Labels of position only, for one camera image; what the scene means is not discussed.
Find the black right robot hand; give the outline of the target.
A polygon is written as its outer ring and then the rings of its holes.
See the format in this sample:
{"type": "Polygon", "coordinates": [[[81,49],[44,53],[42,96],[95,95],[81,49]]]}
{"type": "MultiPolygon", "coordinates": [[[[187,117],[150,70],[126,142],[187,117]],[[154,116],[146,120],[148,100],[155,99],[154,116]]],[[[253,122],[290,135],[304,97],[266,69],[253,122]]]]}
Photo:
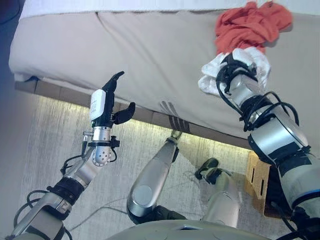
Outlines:
{"type": "Polygon", "coordinates": [[[233,55],[228,54],[221,61],[221,69],[218,71],[216,80],[219,83],[225,83],[229,85],[231,81],[238,75],[244,75],[249,77],[255,82],[258,82],[257,79],[257,66],[255,63],[244,63],[240,60],[235,60],[233,55]]]}

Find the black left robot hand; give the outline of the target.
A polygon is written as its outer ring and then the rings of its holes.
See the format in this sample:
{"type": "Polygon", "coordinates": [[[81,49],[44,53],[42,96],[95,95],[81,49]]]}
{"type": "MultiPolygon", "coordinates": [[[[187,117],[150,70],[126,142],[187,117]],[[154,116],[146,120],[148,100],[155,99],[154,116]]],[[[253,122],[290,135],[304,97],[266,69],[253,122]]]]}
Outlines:
{"type": "Polygon", "coordinates": [[[102,88],[91,95],[89,117],[93,128],[112,128],[113,125],[123,124],[133,117],[136,110],[135,102],[131,102],[126,109],[113,113],[117,81],[124,74],[124,71],[114,74],[102,88]]]}

